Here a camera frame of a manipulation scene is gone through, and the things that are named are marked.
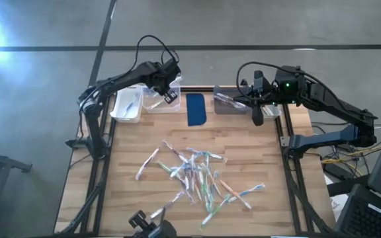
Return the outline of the clear plastic bin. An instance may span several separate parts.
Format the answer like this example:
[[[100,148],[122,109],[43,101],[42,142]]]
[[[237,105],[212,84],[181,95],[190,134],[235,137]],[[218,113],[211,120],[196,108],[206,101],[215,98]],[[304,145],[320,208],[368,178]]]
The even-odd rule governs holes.
[[[181,88],[180,83],[171,83],[171,89],[175,89],[178,97],[171,103],[167,104],[164,100],[159,106],[150,110],[149,107],[154,103],[164,99],[164,96],[159,95],[153,89],[149,89],[146,86],[143,86],[143,107],[150,114],[165,114],[165,113],[174,113],[178,112],[181,107]]]

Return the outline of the black keyboard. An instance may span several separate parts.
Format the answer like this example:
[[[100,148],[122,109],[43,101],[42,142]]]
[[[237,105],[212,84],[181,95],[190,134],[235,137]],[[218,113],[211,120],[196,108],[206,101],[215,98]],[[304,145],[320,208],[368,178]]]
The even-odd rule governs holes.
[[[359,184],[354,185],[335,231],[353,237],[381,238],[381,197]]]

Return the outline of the black power brick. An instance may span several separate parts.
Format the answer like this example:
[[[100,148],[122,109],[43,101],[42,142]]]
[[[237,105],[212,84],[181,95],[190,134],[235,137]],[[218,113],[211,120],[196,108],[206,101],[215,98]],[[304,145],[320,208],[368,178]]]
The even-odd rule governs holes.
[[[330,164],[323,164],[323,171],[330,174],[331,176],[339,179],[339,180],[346,180],[348,172],[345,169],[342,169],[340,166],[330,163]]]

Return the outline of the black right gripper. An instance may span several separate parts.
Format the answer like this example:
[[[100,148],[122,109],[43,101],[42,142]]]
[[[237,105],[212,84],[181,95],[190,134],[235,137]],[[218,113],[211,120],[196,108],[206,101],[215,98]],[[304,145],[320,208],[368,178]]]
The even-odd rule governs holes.
[[[273,99],[273,86],[269,90],[256,90],[253,88],[253,83],[245,88],[245,95],[236,96],[233,98],[236,102],[242,102],[248,107],[253,107],[251,112],[251,119],[255,126],[262,126],[264,124],[264,115],[261,109],[266,104],[271,104]]]

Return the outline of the dark grey plastic bin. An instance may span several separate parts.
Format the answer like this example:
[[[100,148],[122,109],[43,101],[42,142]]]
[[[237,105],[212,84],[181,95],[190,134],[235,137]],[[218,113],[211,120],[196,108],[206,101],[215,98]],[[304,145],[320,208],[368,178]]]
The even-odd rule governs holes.
[[[222,93],[231,98],[241,95],[236,86],[229,87],[216,85],[213,88],[213,97],[216,93]],[[247,114],[249,109],[250,108],[248,106],[246,109],[236,109],[214,98],[214,112],[216,114]]]

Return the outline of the white paper sheet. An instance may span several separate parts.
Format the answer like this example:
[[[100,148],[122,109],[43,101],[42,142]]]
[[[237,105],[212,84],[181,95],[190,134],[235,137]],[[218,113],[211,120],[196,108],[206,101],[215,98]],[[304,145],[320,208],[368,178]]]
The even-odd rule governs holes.
[[[349,196],[347,194],[340,194],[336,196],[330,195],[330,201],[331,201],[335,221],[339,219],[339,216],[341,215],[341,212],[343,208],[345,207],[348,197]]]

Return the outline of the white plastic bin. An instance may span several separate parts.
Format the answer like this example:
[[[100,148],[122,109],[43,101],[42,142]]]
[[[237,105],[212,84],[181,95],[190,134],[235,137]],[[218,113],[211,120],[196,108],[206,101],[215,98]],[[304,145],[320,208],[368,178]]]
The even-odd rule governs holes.
[[[135,93],[139,94],[138,100],[134,103],[133,107],[128,111],[127,115],[123,118],[122,111],[130,102],[130,99]],[[120,123],[136,124],[140,121],[143,102],[143,89],[142,86],[136,85],[121,89],[117,92],[114,109],[110,113],[111,117]]]

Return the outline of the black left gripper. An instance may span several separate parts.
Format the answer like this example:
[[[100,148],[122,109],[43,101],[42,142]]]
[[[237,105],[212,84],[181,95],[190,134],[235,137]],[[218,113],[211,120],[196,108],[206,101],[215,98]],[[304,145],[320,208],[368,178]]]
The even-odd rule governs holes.
[[[153,88],[160,95],[164,95],[167,104],[171,104],[177,97],[175,89],[170,89],[170,83],[175,80],[175,76],[167,75],[162,65],[155,65],[155,71],[150,73],[144,80],[148,88]]]

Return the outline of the purple toothbrush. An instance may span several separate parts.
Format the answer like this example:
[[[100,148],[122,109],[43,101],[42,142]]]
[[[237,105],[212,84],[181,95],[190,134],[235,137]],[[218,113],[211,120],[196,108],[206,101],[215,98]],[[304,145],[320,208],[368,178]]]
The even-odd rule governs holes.
[[[244,105],[240,102],[236,102],[232,98],[229,98],[229,97],[226,97],[226,98],[220,97],[219,100],[224,102],[225,104],[227,104],[229,106],[236,108],[236,109],[246,109],[247,108],[246,105]]]
[[[181,191],[175,195],[174,198],[172,198],[166,205],[164,205],[162,208],[156,210],[154,213],[150,215],[150,219],[155,219],[157,216],[161,215],[163,210],[167,210],[170,208],[178,199],[180,199],[185,194],[184,191]]]
[[[172,153],[174,153],[183,163],[188,164],[189,160],[179,151],[177,151],[170,143],[163,140],[162,141],[165,146],[167,146]]]
[[[234,101],[231,97],[227,96],[227,95],[224,95],[222,93],[216,93],[214,95],[214,98],[217,99],[217,100],[220,100],[222,101],[223,103],[225,104],[228,104],[234,108],[245,108],[246,106],[240,102],[236,102]]]
[[[189,185],[188,178],[187,177],[183,178],[181,175],[176,175],[176,178],[180,181],[182,187],[184,188],[185,194],[188,196],[188,199],[190,200],[190,204],[191,205],[195,204],[196,201],[194,200],[193,196],[189,192],[190,185]]]
[[[138,172],[136,173],[135,179],[139,180],[142,176],[145,168],[150,164],[150,162],[155,158],[155,156],[158,154],[160,147],[157,147],[153,153],[143,162],[142,166],[139,168]]]

